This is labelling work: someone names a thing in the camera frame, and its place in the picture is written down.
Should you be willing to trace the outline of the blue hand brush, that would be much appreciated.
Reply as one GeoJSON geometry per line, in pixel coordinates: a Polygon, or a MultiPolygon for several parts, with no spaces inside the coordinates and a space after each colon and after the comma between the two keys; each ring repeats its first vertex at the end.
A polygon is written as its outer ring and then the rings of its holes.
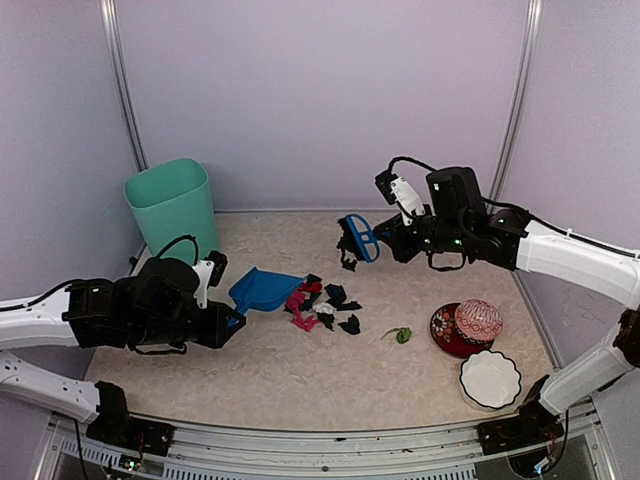
{"type": "Polygon", "coordinates": [[[380,247],[373,229],[359,214],[347,214],[337,220],[342,235],[336,244],[340,251],[340,264],[354,272],[359,262],[373,263],[380,256],[380,247]]]}

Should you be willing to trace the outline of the blue dustpan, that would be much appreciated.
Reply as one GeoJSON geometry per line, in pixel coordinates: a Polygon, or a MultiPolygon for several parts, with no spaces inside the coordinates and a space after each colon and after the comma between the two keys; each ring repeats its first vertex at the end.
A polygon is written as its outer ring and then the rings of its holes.
{"type": "Polygon", "coordinates": [[[250,310],[273,312],[305,281],[304,277],[260,270],[253,267],[228,291],[235,310],[246,315],[250,310]]]}

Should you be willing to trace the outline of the teal plastic waste bin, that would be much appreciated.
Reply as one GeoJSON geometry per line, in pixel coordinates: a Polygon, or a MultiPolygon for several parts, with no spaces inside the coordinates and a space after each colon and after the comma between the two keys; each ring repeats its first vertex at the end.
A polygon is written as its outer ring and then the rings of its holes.
{"type": "Polygon", "coordinates": [[[189,158],[131,177],[124,193],[149,252],[191,264],[220,243],[207,171],[189,158]]]}

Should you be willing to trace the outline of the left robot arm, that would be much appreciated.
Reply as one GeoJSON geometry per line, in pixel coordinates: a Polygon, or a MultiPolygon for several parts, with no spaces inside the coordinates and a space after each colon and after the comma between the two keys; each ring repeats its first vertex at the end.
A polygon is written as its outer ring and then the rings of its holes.
{"type": "Polygon", "coordinates": [[[75,279],[39,297],[1,306],[1,390],[66,415],[99,421],[121,445],[140,434],[123,390],[108,382],[73,380],[15,355],[28,347],[112,347],[139,355],[183,355],[189,344],[221,348],[246,324],[229,305],[209,300],[226,267],[223,255],[190,266],[151,258],[117,281],[75,279]]]}

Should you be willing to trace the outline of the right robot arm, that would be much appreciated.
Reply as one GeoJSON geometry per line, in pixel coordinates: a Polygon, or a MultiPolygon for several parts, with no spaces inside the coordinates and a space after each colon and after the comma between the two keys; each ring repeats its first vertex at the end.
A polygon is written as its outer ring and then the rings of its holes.
{"type": "Polygon", "coordinates": [[[587,288],[624,306],[607,335],[576,360],[539,380],[530,390],[511,433],[523,444],[546,432],[552,416],[615,383],[639,366],[639,254],[563,230],[517,205],[481,195],[469,167],[430,168],[431,202],[387,167],[375,178],[386,202],[398,208],[374,229],[396,261],[460,255],[510,271],[540,273],[587,288]]]}

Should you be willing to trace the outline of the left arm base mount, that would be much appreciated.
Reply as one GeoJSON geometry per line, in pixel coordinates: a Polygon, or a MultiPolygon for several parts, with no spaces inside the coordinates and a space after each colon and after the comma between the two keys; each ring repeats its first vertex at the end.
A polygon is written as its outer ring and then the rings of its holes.
{"type": "Polygon", "coordinates": [[[87,424],[88,438],[142,454],[168,455],[175,432],[171,424],[133,416],[124,390],[115,384],[98,381],[95,387],[99,393],[98,416],[87,424]]]}

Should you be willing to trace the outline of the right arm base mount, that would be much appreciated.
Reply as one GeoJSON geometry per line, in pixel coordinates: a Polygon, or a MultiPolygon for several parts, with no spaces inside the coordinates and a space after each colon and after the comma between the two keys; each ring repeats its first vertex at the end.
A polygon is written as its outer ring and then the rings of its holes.
{"type": "Polygon", "coordinates": [[[479,443],[484,455],[516,450],[550,441],[565,434],[559,413],[552,413],[540,403],[545,375],[527,393],[515,416],[480,423],[479,443]]]}

